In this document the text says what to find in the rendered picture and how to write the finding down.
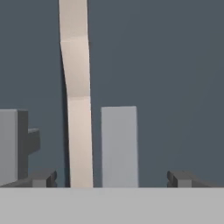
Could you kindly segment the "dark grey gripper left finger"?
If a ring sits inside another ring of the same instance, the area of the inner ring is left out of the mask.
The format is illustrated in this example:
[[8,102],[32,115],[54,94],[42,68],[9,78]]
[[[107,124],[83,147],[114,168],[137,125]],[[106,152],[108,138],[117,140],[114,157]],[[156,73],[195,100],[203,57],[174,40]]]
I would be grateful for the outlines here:
[[55,170],[41,170],[29,174],[27,171],[22,171],[18,174],[16,181],[2,185],[2,188],[7,187],[56,187],[57,172]]

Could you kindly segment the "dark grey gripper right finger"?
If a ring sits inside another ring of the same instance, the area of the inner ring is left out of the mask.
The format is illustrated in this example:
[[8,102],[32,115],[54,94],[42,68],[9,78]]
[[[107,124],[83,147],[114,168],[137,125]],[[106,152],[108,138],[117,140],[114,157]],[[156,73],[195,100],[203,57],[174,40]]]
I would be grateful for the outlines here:
[[168,171],[167,179],[168,187],[216,187],[215,184],[201,180],[188,171]]

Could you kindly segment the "dark grey fridge door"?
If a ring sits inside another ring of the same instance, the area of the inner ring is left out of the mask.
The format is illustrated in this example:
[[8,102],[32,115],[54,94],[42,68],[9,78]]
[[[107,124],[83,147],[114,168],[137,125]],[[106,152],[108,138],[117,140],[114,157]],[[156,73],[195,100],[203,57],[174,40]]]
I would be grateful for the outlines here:
[[[87,0],[93,185],[102,108],[137,110],[138,187],[168,171],[224,187],[224,0]],[[28,173],[70,177],[59,0],[0,0],[0,109],[28,111]]]

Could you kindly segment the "grey block with dark side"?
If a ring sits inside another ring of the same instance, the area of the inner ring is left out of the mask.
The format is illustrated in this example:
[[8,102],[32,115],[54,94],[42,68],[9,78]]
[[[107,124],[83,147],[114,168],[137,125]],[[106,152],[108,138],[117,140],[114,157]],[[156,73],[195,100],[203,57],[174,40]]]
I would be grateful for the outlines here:
[[38,129],[28,128],[28,111],[0,109],[0,186],[28,176],[28,157],[40,148]]

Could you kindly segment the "pale grey upright bar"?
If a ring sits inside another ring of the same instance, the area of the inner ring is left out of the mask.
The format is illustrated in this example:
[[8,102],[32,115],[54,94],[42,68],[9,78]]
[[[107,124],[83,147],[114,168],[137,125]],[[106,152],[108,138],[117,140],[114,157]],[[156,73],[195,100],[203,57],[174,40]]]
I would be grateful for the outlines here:
[[137,108],[101,109],[103,187],[138,187]]

